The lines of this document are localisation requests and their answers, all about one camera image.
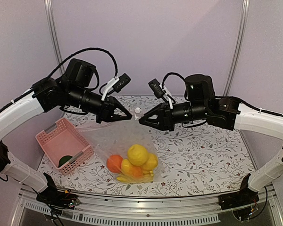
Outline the yellow lemon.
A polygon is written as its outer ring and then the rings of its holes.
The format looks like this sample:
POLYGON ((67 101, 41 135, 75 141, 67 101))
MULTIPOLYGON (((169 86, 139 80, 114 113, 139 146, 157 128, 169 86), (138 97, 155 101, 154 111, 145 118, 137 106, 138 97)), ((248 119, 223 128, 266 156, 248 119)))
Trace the yellow lemon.
POLYGON ((149 152, 146 147, 135 144, 128 149, 127 157, 134 166, 141 166, 148 160, 149 152))

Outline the clear zip top bag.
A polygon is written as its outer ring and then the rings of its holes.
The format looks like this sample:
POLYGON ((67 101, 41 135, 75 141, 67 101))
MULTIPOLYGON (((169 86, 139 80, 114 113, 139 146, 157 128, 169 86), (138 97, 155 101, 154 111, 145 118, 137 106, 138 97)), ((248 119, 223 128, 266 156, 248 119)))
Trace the clear zip top bag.
MULTIPOLYGON (((108 157, 120 155, 123 159, 128 159, 127 151, 135 144, 146 147, 149 153, 156 155, 158 158, 158 153, 149 131, 138 121, 144 115, 143 110, 136 107, 131 111, 131 114, 132 118, 126 121, 103 122, 102 124, 92 121, 77 127, 78 131, 93 147, 96 155, 104 162, 106 168, 108 157)), ((152 182, 157 182, 161 179, 162 166, 159 160, 157 167, 150 171, 154 173, 152 182)), ((143 174, 148 174, 150 171, 142 170, 143 174)), ((122 172, 120 174, 110 173, 115 178, 124 175, 122 172)))

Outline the yellow mango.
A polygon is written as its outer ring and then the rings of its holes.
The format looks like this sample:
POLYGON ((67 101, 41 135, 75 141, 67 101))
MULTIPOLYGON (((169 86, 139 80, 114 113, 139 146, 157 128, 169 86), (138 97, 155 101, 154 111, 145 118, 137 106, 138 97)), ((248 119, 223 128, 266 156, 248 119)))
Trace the yellow mango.
POLYGON ((121 172, 124 175, 131 177, 141 177, 143 175, 141 168, 131 164, 128 159, 123 159, 121 164, 121 172))
POLYGON ((141 166, 142 170, 150 171, 154 170, 158 165, 158 158, 156 155, 149 153, 148 160, 141 166))

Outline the yellow banana bunch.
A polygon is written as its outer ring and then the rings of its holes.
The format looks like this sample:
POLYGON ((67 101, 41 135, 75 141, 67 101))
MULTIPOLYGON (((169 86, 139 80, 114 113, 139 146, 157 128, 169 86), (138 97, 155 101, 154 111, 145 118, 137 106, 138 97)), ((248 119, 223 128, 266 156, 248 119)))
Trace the yellow banana bunch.
POLYGON ((122 183, 148 183, 152 182, 154 178, 154 173, 150 171, 148 174, 143 174, 141 177, 131 177, 127 175, 120 175, 116 179, 122 183))

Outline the orange fruit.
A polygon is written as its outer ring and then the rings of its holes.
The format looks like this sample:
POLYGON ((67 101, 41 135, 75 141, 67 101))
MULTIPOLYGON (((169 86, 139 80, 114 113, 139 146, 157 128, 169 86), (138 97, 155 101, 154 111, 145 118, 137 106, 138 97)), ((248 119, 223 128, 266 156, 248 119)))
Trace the orange fruit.
POLYGON ((122 161, 123 158, 120 155, 111 155, 106 162, 108 170, 112 173, 120 174, 122 161))

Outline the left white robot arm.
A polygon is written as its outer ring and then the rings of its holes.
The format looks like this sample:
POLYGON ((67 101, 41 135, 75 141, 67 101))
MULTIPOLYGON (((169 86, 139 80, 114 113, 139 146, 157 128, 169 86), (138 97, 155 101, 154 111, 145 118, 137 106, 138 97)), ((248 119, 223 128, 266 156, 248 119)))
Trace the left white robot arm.
POLYGON ((64 74, 44 78, 35 83, 19 98, 0 110, 0 177, 6 175, 31 187, 39 202, 61 209, 72 209, 79 204, 78 196, 69 191, 58 191, 52 177, 39 173, 21 162, 3 144, 3 138, 26 121, 55 107, 80 109, 82 115, 92 113, 96 122, 129 120, 132 115, 112 96, 130 82, 127 74, 113 77, 101 95, 89 87, 92 77, 98 77, 96 67, 79 59, 71 59, 64 74))

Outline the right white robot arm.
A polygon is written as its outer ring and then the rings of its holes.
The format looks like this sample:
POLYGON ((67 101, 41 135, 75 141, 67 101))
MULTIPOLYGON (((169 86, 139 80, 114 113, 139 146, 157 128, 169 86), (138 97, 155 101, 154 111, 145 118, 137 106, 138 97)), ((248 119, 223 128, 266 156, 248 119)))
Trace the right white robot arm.
MULTIPOLYGON (((186 102, 160 103, 139 119, 141 125, 173 131, 175 125, 196 120, 227 130, 246 130, 283 141, 283 114, 254 107, 238 97, 215 95, 210 76, 193 74, 184 78, 186 102)), ((260 169, 246 175, 234 193, 219 196, 222 210, 259 201, 258 192, 283 174, 283 146, 260 169)))

